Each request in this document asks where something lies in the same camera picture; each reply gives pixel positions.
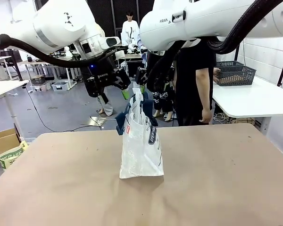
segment box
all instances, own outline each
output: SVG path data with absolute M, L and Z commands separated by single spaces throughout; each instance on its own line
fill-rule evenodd
M 45 75 L 37 75 L 36 77 L 30 78 L 30 82 L 32 83 L 33 86 L 40 86 L 43 85 L 46 80 L 45 80 Z
M 14 147 L 2 154 L 0 154 L 0 163 L 3 169 L 10 167 L 16 159 L 26 150 L 28 147 L 25 141 L 21 142 L 20 146 Z
M 31 86 L 33 92 L 46 92 L 47 90 L 51 89 L 50 82 L 47 82 L 44 85 L 40 86 Z
M 66 81 L 56 82 L 52 84 L 52 87 L 54 91 L 67 91 L 67 89 L 69 88 L 69 84 Z
M 0 81 L 8 80 L 9 76 L 5 72 L 5 68 L 3 66 L 0 66 Z
M 0 132 L 0 154 L 20 145 L 15 129 Z

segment floor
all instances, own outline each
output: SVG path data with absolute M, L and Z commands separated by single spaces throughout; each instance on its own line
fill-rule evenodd
M 115 114 L 122 112 L 127 102 L 121 91 L 116 87 L 107 87 L 108 98 L 111 101 Z M 17 88 L 11 93 L 17 93 L 15 97 L 10 97 L 12 107 L 17 114 L 19 124 L 25 138 L 35 138 L 40 134 L 51 132 L 45 128 L 33 104 L 28 96 L 26 89 Z M 84 83 L 78 83 L 70 91 L 54 92 L 52 89 L 47 92 L 34 92 L 30 94 L 44 124 L 54 131 L 65 131 L 75 129 L 84 124 L 88 124 L 90 116 L 98 116 L 96 110 L 100 105 L 96 98 L 88 96 Z M 164 122 L 158 119 L 159 127 L 177 126 L 177 122 Z M 115 129 L 116 121 L 109 120 L 103 125 L 103 129 Z M 0 99 L 0 131 L 13 127 L 5 100 Z M 99 130 L 98 127 L 87 127 L 77 131 Z

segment white shirt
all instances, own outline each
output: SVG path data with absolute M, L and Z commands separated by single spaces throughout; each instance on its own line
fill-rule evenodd
M 128 45 L 126 42 L 127 37 L 134 38 L 137 40 L 137 36 L 140 33 L 140 29 L 138 27 L 138 24 L 135 20 L 132 20 L 131 22 L 125 21 L 123 23 L 123 30 L 122 30 L 122 44 Z

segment dark wall panel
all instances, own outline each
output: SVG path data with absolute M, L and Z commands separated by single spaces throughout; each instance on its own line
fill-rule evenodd
M 152 11 L 154 0 L 139 0 L 138 5 L 139 5 L 139 11 L 140 11 L 140 20 L 142 21 L 142 18 L 147 13 Z
M 123 27 L 127 20 L 126 11 L 133 11 L 133 20 L 137 22 L 136 0 L 113 0 L 116 27 Z
M 110 0 L 88 0 L 96 23 L 104 30 L 106 37 L 115 36 Z

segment desk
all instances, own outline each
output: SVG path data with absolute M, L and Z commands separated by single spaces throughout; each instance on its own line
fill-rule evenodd
M 41 135 L 0 177 L 0 226 L 283 225 L 283 154 L 252 125 L 158 133 L 165 176 L 124 180 L 115 130 Z
M 230 117 L 264 117 L 261 131 L 265 135 L 271 117 L 283 115 L 283 89 L 259 77 L 254 78 L 251 86 L 214 84 L 213 99 Z
M 21 127 L 19 125 L 19 122 L 17 120 L 17 115 L 14 113 L 13 108 L 10 104 L 9 101 L 9 96 L 8 96 L 8 92 L 10 92 L 11 90 L 18 88 L 20 86 L 23 86 L 24 84 L 28 83 L 28 80 L 24 80 L 24 81 L 0 81 L 0 96 L 3 95 L 5 97 L 5 101 L 6 104 L 8 106 L 8 110 L 10 113 L 10 116 L 12 117 L 19 133 L 21 136 L 23 136 Z
M 12 78 L 11 77 L 11 73 L 10 73 L 10 71 L 9 71 L 9 68 L 8 68 L 8 65 L 7 65 L 7 63 L 6 63 L 6 60 L 5 59 L 7 59 L 7 58 L 10 58 L 11 56 L 1 56 L 0 57 L 0 63 L 4 63 L 5 64 L 5 67 L 6 67 L 6 70 L 8 71 L 8 75 L 9 75 L 9 78 L 10 78 L 10 80 L 14 80 L 14 79 L 17 79 L 17 78 Z
M 127 60 L 132 60 L 132 59 L 141 59 L 141 55 L 140 54 L 125 54 L 125 57 L 121 58 L 121 59 L 124 59 L 124 63 L 125 63 L 125 70 L 126 70 L 126 73 L 128 74 L 129 73 L 129 70 L 128 70 L 128 64 L 127 64 Z
M 61 56 L 59 57 L 58 59 L 60 60 L 66 60 L 66 61 L 69 61 L 72 59 L 72 57 L 65 57 L 65 56 Z M 42 67 L 44 68 L 52 68 L 52 72 L 53 72 L 53 75 L 54 75 L 54 80 L 53 81 L 50 81 L 52 83 L 55 83 L 55 82 L 61 82 L 61 81 L 64 81 L 64 80 L 59 80 L 58 79 L 58 76 L 56 74 L 56 71 L 54 70 L 54 68 L 58 68 L 58 66 L 54 66 L 54 65 L 50 65 L 44 61 L 35 61 L 35 62 L 28 62 L 28 61 L 23 61 L 23 62 L 20 62 L 18 63 L 19 65 L 25 65 L 26 67 L 26 70 L 28 72 L 28 75 L 29 75 L 29 78 L 31 78 L 31 75 L 30 75 L 30 72 L 29 72 L 29 67 L 34 67 L 34 65 L 41 65 Z M 80 74 L 80 69 L 78 68 L 70 68 L 70 73 L 72 74 L 72 78 L 74 79 L 76 77 L 76 74 Z M 68 84 L 69 84 L 69 88 L 67 90 L 70 90 L 72 89 L 76 84 L 77 82 L 73 82 L 71 79 L 70 79 L 70 75 L 69 75 L 69 71 L 68 71 L 68 68 L 66 68 L 66 74 L 67 74 L 67 81 L 68 81 Z

